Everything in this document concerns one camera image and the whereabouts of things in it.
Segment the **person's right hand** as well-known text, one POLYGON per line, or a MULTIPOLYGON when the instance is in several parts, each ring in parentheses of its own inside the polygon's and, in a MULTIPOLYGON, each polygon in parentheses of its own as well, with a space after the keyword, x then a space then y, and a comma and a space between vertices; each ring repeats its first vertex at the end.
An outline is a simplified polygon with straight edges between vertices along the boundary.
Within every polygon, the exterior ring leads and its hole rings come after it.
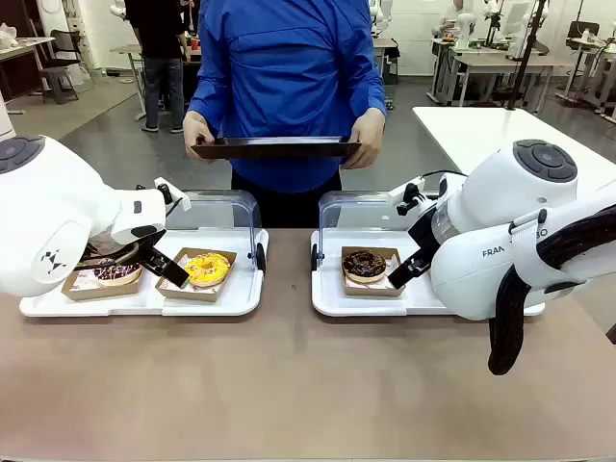
POLYGON ((201 158, 193 149, 196 145, 215 144, 215 138, 205 117, 199 112, 187 111, 183 120, 183 132, 187 155, 192 159, 211 163, 212 159, 201 158))

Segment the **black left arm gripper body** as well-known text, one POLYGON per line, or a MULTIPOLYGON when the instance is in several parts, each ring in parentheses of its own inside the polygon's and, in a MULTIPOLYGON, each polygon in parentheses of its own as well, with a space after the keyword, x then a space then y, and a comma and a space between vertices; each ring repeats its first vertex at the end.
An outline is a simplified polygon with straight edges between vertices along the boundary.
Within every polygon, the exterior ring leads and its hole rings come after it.
POLYGON ((101 233, 91 238, 80 259, 81 263, 92 263, 102 259, 111 259, 116 263, 123 263, 137 257, 140 251, 149 251, 164 236, 165 229, 145 237, 137 238, 128 244, 119 244, 111 238, 109 233, 101 233))

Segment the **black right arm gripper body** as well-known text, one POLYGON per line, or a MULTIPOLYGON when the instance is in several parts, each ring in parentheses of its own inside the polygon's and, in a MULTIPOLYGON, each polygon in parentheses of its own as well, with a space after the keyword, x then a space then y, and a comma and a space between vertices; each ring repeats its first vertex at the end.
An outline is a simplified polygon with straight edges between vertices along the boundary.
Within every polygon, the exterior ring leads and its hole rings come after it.
POLYGON ((410 227, 408 234, 423 255, 433 255, 448 238, 448 212, 446 206, 436 203, 422 212, 410 227))

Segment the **person's left hand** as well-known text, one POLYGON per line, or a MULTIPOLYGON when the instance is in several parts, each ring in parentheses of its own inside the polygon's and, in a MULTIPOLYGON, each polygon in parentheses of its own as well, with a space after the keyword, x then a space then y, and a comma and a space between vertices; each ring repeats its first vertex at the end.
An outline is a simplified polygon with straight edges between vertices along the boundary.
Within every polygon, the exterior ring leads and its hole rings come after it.
POLYGON ((385 121, 385 115, 377 108, 368 108, 356 119, 349 141, 360 146, 342 164, 342 169, 365 168, 375 162, 382 147, 385 121))

